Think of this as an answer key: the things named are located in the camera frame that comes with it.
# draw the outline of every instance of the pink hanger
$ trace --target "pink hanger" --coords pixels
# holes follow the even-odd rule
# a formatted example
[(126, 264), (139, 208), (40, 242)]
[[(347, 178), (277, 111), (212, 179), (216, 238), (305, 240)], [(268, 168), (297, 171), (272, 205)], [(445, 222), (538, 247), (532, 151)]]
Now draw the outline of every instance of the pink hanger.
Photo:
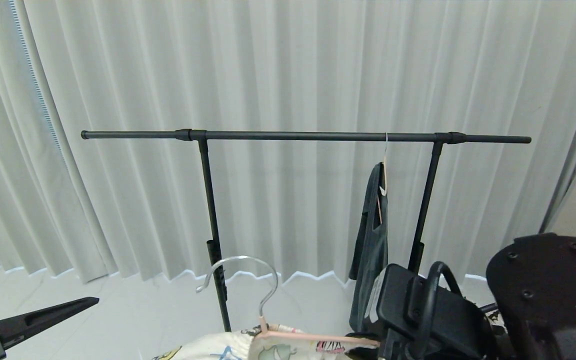
[(264, 305), (270, 298), (275, 294), (277, 291), (277, 287), (279, 286), (279, 276), (277, 276), (277, 270), (270, 265), (269, 263), (260, 260), (256, 257), (246, 256), (246, 255), (239, 255), (239, 256), (231, 256), (226, 257), (225, 259), (219, 260), (212, 265), (210, 268), (210, 272), (206, 274), (206, 278), (203, 281), (203, 285), (198, 286), (195, 290), (197, 293), (202, 292), (208, 285), (210, 284), (210, 278), (212, 278), (213, 273), (217, 270), (218, 267), (221, 267), (223, 264), (227, 262), (231, 262), (233, 260), (254, 260), (259, 264), (263, 264), (266, 267), (269, 267), (272, 271), (272, 278), (274, 279), (274, 285), (272, 286), (272, 290), (266, 294), (266, 296), (261, 299), (259, 303), (259, 326), (261, 327), (261, 333), (259, 333), (256, 337), (259, 338), (284, 338), (284, 339), (300, 339), (300, 340), (310, 340), (314, 342), (345, 342), (345, 343), (352, 343), (352, 344), (360, 344), (363, 346), (370, 346), (370, 347), (379, 347), (379, 341), (370, 340), (370, 339), (362, 339), (360, 337), (349, 337), (349, 336), (334, 336), (334, 335), (317, 335), (314, 333), (303, 333), (303, 332), (283, 332), (283, 331), (273, 331), (268, 329), (268, 324), (266, 323), (266, 318), (264, 317)]

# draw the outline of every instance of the horizontal bar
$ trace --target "horizontal bar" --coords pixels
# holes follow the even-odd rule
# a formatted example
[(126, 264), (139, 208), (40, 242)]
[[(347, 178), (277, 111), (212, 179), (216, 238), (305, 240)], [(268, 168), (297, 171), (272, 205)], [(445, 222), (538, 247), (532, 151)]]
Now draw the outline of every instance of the horizontal bar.
[(210, 131), (182, 129), (174, 131), (87, 131), (83, 139), (179, 139), (184, 141), (357, 141), (357, 142), (461, 142), (528, 144), (528, 136), (466, 135), (460, 132), (400, 133), (389, 132), (306, 132), (306, 131)]

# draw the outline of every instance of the white label sticker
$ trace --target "white label sticker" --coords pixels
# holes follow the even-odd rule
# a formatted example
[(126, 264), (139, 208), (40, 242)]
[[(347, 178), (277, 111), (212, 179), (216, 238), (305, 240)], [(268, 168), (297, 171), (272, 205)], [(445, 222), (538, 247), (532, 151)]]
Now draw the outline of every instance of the white label sticker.
[(370, 322), (375, 323), (378, 319), (377, 317), (377, 302), (379, 295), (382, 293), (382, 283), (384, 282), (384, 276), (386, 276), (386, 269), (382, 269), (379, 276), (375, 278), (372, 283), (372, 291), (370, 292), (370, 300), (368, 300), (368, 306), (366, 306), (366, 312), (363, 315), (364, 319), (370, 317)]

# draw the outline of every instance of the black metal clothes rack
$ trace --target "black metal clothes rack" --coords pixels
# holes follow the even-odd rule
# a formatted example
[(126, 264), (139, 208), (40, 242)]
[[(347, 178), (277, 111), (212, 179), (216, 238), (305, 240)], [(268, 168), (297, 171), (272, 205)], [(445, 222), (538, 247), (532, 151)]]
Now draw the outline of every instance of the black metal clothes rack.
[[(206, 200), (208, 202), (208, 216), (210, 217), (210, 231), (212, 239), (206, 242), (210, 264), (214, 265), (222, 259), (222, 248), (219, 240), (217, 226), (217, 212), (215, 210), (215, 194), (213, 193), (213, 178), (211, 176), (210, 159), (208, 157), (209, 140), (245, 140), (245, 141), (352, 141), (352, 142), (431, 142), (432, 156), (430, 166), (423, 187), (421, 208), (414, 230), (414, 239), (410, 250), (407, 268), (415, 273), (419, 272), (421, 258), (424, 252), (424, 243), (421, 235), (426, 222), (430, 195), (435, 183), (437, 165), (442, 148), (445, 144), (461, 144), (464, 142), (497, 143), (497, 144), (529, 144), (532, 139), (528, 136), (498, 136), (498, 135), (467, 135), (461, 132), (435, 132), (435, 133), (397, 133), (397, 132), (295, 132), (295, 131), (211, 131), (197, 129), (180, 129), (172, 131), (87, 131), (81, 132), (83, 139), (177, 139), (180, 141), (196, 141), (201, 155), (201, 169), (205, 185)], [(217, 289), (217, 300), (221, 310), (221, 319), (225, 331), (231, 331), (231, 321), (226, 305), (227, 290), (224, 281), (224, 269), (214, 272), (214, 282)]]

